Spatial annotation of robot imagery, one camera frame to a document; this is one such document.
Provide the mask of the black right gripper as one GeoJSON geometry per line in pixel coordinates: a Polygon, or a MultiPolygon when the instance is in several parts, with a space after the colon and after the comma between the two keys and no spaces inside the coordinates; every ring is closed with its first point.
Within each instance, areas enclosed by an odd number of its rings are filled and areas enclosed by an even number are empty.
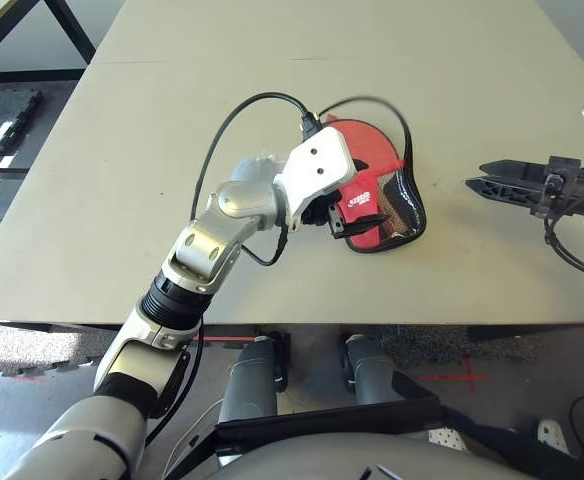
{"type": "Polygon", "coordinates": [[[483,163],[488,176],[467,179],[465,185],[484,199],[527,209],[537,218],[558,219],[584,197],[584,168],[579,159],[551,156],[547,165],[503,159],[483,163]],[[498,176],[541,176],[536,182],[498,176]]]}

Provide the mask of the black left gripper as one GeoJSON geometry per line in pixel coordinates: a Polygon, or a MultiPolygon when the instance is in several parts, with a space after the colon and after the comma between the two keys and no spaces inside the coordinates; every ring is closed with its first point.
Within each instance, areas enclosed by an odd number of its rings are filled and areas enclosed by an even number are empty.
{"type": "MultiPolygon", "coordinates": [[[[357,171],[368,168],[368,164],[360,159],[354,159],[353,163],[357,171]]],[[[359,217],[353,222],[347,222],[338,206],[340,200],[340,192],[332,192],[315,198],[303,211],[301,222],[304,225],[313,226],[328,224],[334,239],[345,239],[366,233],[386,221],[384,214],[371,214],[359,217]]]]}

